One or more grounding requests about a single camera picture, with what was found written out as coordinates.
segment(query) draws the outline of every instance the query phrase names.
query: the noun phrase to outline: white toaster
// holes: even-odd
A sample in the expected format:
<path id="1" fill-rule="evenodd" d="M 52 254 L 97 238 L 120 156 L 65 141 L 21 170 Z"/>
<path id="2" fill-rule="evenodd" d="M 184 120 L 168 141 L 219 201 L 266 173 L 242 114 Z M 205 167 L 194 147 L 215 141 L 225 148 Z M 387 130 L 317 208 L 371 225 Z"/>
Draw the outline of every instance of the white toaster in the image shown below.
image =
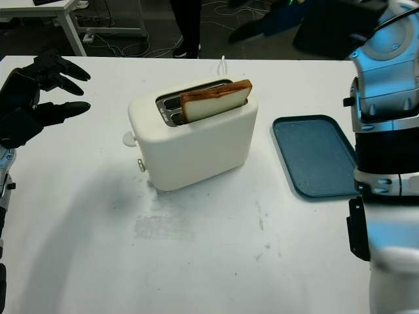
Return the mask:
<path id="1" fill-rule="evenodd" d="M 128 116 L 134 135 L 124 143 L 138 146 L 140 170 L 160 190 L 171 191 L 207 179 L 245 162 L 258 105 L 252 93 L 243 106 L 184 124 L 180 93 L 233 82 L 217 77 L 134 100 Z"/>

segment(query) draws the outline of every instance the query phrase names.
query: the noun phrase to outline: tray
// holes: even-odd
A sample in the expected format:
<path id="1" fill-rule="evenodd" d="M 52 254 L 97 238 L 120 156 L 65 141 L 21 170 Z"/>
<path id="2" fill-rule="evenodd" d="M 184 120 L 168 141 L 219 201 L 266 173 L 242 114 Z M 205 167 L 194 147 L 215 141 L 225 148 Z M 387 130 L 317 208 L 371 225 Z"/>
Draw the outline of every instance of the tray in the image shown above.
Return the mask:
<path id="1" fill-rule="evenodd" d="M 278 118 L 272 125 L 295 190 L 305 198 L 358 195 L 356 154 L 330 116 Z"/>

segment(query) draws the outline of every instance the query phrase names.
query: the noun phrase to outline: desk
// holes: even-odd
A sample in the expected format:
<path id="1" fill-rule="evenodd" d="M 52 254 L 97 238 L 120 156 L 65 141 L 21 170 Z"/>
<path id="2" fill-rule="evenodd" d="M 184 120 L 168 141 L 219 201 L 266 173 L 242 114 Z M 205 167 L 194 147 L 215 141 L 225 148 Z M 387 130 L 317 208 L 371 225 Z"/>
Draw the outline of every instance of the desk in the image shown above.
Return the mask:
<path id="1" fill-rule="evenodd" d="M 57 17 L 76 56 L 86 56 L 70 13 L 78 0 L 35 6 L 32 0 L 0 0 L 0 18 Z"/>
<path id="2" fill-rule="evenodd" d="M 31 60 L 6 57 L 0 85 Z M 219 61 L 70 60 L 92 75 L 85 95 L 53 90 L 41 101 L 92 108 L 18 149 L 5 313 L 369 313 L 369 265 L 350 252 L 348 202 L 294 195 L 270 131 L 280 116 L 328 114 L 354 144 L 342 106 L 350 62 L 228 60 L 259 101 L 249 157 L 166 193 L 139 171 L 139 149 L 122 144 L 128 104 L 215 76 Z"/>

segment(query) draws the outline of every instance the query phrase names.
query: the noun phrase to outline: toast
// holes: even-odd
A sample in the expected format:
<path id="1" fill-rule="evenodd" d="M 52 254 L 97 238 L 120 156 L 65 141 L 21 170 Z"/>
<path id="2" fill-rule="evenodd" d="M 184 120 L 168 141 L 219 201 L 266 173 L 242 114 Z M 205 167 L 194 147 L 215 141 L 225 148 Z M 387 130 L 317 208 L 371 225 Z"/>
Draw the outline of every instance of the toast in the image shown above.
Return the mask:
<path id="1" fill-rule="evenodd" d="M 182 93 L 180 98 L 185 122 L 198 121 L 242 106 L 252 87 L 249 80 L 241 80 L 216 88 Z"/>

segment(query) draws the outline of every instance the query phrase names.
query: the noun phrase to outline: bread crust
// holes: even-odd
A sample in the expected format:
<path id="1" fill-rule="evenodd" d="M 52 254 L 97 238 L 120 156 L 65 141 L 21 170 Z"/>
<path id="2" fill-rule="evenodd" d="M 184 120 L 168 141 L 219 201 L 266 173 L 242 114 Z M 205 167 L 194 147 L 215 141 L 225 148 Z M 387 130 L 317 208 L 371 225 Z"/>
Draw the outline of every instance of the bread crust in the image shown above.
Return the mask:
<path id="1" fill-rule="evenodd" d="M 238 92 L 239 90 L 244 90 L 246 88 L 252 89 L 252 87 L 253 85 L 250 83 L 250 80 L 239 80 L 238 82 L 225 84 L 216 88 L 210 88 L 206 90 L 194 90 L 192 92 L 182 93 L 180 95 L 182 110 L 184 113 L 186 112 L 185 104 L 188 101 L 220 98 L 225 95 Z"/>

